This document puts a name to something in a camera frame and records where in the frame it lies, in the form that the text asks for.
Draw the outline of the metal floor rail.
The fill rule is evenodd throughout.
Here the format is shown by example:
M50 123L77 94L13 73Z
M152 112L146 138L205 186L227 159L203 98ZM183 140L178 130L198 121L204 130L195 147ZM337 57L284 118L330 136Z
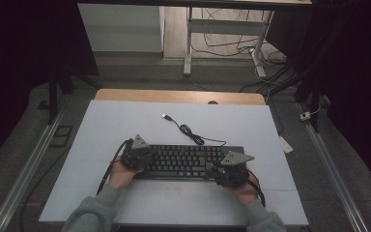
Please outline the metal floor rail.
M65 110L70 103L71 96L61 98L59 102L58 114L54 117L50 125L46 125L43 133L40 135L39 140L33 150L30 152L28 159L23 165L20 173L16 177L9 193L7 194L3 204L0 207L0 232L5 232L14 212L19 205L23 194L27 190L42 158L50 143L54 132L57 130Z
M309 119L301 121L306 126L310 139L320 157L332 186L334 187L336 195L343 205L344 211L354 231L369 232L368 226L357 206L357 203L346 187L345 182L342 179L342 176L340 175L339 170L337 169L322 136L314 130Z

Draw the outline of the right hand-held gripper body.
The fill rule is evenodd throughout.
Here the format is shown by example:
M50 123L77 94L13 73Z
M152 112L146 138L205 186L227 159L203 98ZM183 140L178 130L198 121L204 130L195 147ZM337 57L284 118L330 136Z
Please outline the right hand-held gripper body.
M217 184L223 187L238 188L248 180L248 170L246 163L254 160L253 156L243 153L229 151L220 161L219 168L213 168L211 174L216 174Z

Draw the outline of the dark curtain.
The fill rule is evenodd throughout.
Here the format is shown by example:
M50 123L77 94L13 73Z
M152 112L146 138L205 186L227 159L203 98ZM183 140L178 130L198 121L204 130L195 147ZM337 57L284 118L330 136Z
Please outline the dark curtain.
M330 120L371 171L371 0L356 0L347 9L337 6L351 0L312 1L329 7L313 12L276 12L267 41L302 73L315 60L328 30L338 24L336 19L350 15L317 75L322 78L322 94L330 100Z
M78 0L0 0L0 148L53 72L97 75Z

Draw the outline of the person's right hand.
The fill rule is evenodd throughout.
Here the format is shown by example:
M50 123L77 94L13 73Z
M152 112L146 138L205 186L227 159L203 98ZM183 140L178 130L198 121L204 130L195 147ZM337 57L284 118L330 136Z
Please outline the person's right hand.
M259 199L257 191L250 184L244 184L238 188L225 187L225 189L233 194L242 206L247 206Z

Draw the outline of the white-legged desk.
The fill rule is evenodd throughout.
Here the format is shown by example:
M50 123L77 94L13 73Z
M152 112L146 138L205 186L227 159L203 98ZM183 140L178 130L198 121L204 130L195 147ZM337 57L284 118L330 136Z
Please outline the white-legged desk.
M237 22L227 20L214 21L215 34L242 35L243 29L249 29L247 35L257 36L258 42L254 48L249 49L249 54L255 66L255 74L265 77L266 73L259 58L263 41L267 35L271 17L275 11L303 10L312 7L312 0L75 0L78 3L87 4L110 4L132 6L164 6L164 7L187 7L186 18L186 46L184 76L191 75L191 38L193 33L203 33L203 26L207 19L194 19L194 8L217 8L239 10L261 10L268 14L261 22Z

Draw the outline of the person's left hand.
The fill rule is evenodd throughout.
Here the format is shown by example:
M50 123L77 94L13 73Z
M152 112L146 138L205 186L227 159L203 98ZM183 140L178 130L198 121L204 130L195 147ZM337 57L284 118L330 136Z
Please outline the person's left hand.
M140 170L132 171L125 168L120 162L120 156L118 156L113 161L108 184L116 189L124 189L131 183L137 173L140 173Z

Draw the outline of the white paper tag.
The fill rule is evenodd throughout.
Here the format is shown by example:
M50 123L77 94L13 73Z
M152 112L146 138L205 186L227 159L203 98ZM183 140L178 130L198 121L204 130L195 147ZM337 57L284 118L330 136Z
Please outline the white paper tag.
M279 140L285 154L289 154L294 151L293 147L282 136L279 136Z

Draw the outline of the black stand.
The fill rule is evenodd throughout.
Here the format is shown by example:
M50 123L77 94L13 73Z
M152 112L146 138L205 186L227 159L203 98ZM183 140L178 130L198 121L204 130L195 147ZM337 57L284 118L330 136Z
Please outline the black stand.
M47 123L51 125L57 114L58 114L58 94L57 88L60 87L61 90L67 94L71 95L74 92L74 85L72 84L71 78L75 76L78 79L82 80L86 84L92 86L96 90L102 88L102 86L97 83L95 80L90 78L88 75L83 72L79 72L77 69L71 65L62 64L55 62L50 70L48 77L48 86L49 86L49 118Z
M283 82L280 86L271 89L271 95L281 92L296 83L300 84L299 89L294 94L296 102L304 102L307 98L311 99L310 124L315 132L319 132L318 111L320 106L320 96L322 93L322 69L328 59L336 39L340 35L346 20L339 17L326 26L326 30L318 40L315 40L296 62L305 66L302 72L298 72L292 79Z

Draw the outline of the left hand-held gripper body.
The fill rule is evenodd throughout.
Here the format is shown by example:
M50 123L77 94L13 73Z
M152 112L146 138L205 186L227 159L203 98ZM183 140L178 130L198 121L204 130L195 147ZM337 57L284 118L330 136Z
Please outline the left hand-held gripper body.
M149 154L149 149L152 148L139 134L128 141L120 162L129 170L137 171L143 169L145 165L154 159L154 156Z

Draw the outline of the white cabinet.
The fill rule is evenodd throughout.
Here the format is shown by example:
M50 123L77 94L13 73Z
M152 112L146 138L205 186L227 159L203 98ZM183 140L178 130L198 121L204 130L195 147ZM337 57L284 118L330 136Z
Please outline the white cabinet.
M78 9L94 51L163 51L163 7L79 3Z

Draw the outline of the black computer keyboard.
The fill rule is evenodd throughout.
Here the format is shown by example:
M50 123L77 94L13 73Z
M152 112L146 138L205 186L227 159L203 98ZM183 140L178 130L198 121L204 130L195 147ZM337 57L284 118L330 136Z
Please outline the black computer keyboard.
M229 151L243 153L241 146L153 145L158 149L152 170L135 176L140 180L208 181L208 161L221 161Z

